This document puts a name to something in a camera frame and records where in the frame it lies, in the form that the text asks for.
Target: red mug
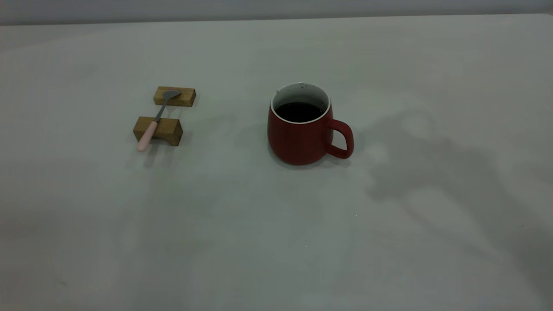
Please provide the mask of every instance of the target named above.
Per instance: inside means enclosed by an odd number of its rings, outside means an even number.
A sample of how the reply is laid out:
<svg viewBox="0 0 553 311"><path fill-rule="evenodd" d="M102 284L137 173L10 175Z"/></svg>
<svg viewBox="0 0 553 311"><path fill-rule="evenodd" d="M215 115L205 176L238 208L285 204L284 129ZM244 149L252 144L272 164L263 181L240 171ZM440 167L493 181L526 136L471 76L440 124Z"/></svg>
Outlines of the red mug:
<svg viewBox="0 0 553 311"><path fill-rule="evenodd" d="M294 102L315 105L324 112L306 122L291 122L276 113L282 105ZM344 135L346 150L332 145L333 130ZM353 133L347 124L333 119L330 96L308 83L293 83L276 91L270 103L267 136L275 155L294 165L316 162L326 153L342 159L353 153Z"/></svg>

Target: wall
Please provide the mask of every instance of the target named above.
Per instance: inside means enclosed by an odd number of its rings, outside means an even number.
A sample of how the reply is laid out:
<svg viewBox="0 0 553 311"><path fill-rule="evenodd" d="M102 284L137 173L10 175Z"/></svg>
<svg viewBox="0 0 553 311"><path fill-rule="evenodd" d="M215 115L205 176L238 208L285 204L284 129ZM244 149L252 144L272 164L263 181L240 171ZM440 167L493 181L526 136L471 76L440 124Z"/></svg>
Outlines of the wall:
<svg viewBox="0 0 553 311"><path fill-rule="evenodd" d="M0 24L541 13L553 0L3 0Z"/></svg>

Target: coffee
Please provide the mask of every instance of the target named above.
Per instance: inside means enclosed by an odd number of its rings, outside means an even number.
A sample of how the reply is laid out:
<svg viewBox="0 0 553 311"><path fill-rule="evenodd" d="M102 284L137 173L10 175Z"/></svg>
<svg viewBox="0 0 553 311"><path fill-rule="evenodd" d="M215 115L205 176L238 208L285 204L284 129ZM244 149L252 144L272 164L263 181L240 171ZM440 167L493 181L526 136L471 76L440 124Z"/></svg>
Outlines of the coffee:
<svg viewBox="0 0 553 311"><path fill-rule="evenodd" d="M286 103L276 109L277 115L290 122L309 122L324 113L319 107L306 102Z"/></svg>

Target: white table surface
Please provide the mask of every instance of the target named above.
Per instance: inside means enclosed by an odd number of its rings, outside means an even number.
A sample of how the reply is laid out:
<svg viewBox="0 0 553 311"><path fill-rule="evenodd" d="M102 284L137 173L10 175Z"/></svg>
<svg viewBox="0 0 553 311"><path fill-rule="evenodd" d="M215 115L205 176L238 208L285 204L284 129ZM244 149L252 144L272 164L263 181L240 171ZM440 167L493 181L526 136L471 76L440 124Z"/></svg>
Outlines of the white table surface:
<svg viewBox="0 0 553 311"><path fill-rule="evenodd" d="M540 14L0 27L0 309L548 310L552 52ZM296 81L350 159L271 154ZM140 154L160 85L198 98Z"/></svg>

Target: spoon handle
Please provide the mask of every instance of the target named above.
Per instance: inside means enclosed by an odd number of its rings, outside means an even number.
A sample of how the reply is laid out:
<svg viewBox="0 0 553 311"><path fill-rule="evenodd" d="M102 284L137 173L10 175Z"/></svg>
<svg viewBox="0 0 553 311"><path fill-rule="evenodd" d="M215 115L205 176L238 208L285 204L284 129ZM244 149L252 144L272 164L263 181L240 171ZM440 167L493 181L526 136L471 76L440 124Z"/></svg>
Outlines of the spoon handle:
<svg viewBox="0 0 553 311"><path fill-rule="evenodd" d="M142 138L138 142L137 150L139 152L146 151L148 149L148 145L150 145L150 141L152 140L152 136L155 132L155 129L158 127L158 123L155 121L152 121L146 131L144 132L144 135L142 135Z"/></svg>

